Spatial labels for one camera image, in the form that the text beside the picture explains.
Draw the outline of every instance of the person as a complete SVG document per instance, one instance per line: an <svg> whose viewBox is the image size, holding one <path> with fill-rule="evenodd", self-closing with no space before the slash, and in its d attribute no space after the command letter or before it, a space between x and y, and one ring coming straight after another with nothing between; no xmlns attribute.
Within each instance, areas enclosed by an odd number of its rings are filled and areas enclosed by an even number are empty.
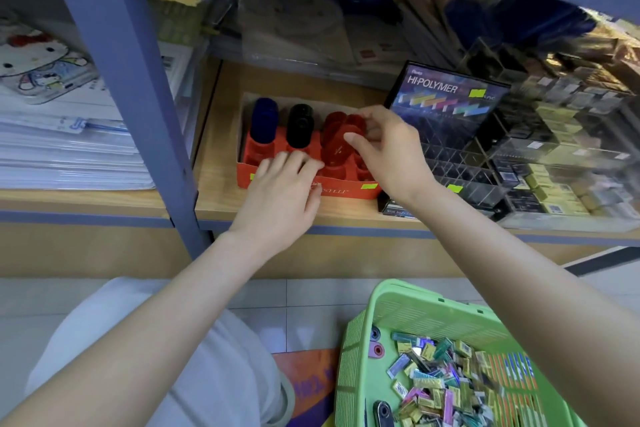
<svg viewBox="0 0 640 427"><path fill-rule="evenodd" d="M578 415L591 427L638 424L638 318L438 184L417 131L400 117L379 106L361 114L366 138L350 133L345 139L381 187L435 234ZM298 151L262 161L228 232L163 287L134 287L132 295L139 297L110 319L108 332L94 331L48 367L34 380L39 388L2 427L285 423L278 395L256 388L277 382L276 370L256 365L268 362L268 354L242 350L246 332L236 341L239 325L224 308L265 261L309 229L321 194L312 183L322 167ZM91 328L92 318L87 321ZM252 357L258 361L243 367ZM188 379L180 384L185 373ZM216 400L225 393L224 401ZM216 405L213 412L207 402Z"/></svg>

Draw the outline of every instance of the red cardboard display box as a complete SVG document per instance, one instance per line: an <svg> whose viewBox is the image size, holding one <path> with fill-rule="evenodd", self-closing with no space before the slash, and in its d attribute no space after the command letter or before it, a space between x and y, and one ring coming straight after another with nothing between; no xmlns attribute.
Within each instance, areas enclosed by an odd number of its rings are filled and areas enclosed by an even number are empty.
<svg viewBox="0 0 640 427"><path fill-rule="evenodd" d="M257 161L255 159L248 158L250 147L252 146L252 139L249 135L251 125L251 114L253 112L253 106L258 100L265 95L257 95L252 93L244 93L241 99L241 112L240 122L238 128L238 141L237 141L237 162L236 162L236 175L238 186L247 188L251 184L253 175L258 168ZM332 112L344 112L347 115L355 113L356 109L351 107L343 107L342 105L334 105L332 103L326 103L324 101L309 101L300 98L285 98L285 97L273 97L268 96L278 104L278 130L276 132L276 140L273 142L273 150L269 149L272 155L265 155L269 157L277 154L280 151L292 151L289 148L285 138L286 124L289 110L298 103L306 103L314 109L314 133L311 137L311 144L304 149L313 158L321 160L321 145L320 145L320 131L324 124L324 119ZM247 164L246 161L253 160L252 164ZM314 183L320 183L322 185L323 196L337 196L337 197L355 197L357 199L375 199L380 194L380 186L377 181L371 180L371 174L366 170L362 157L357 153L353 153L349 156L344 166L344 169L324 169L323 171L332 172L338 171L339 174L344 176L343 179L336 179L333 177L316 176Z"/></svg>

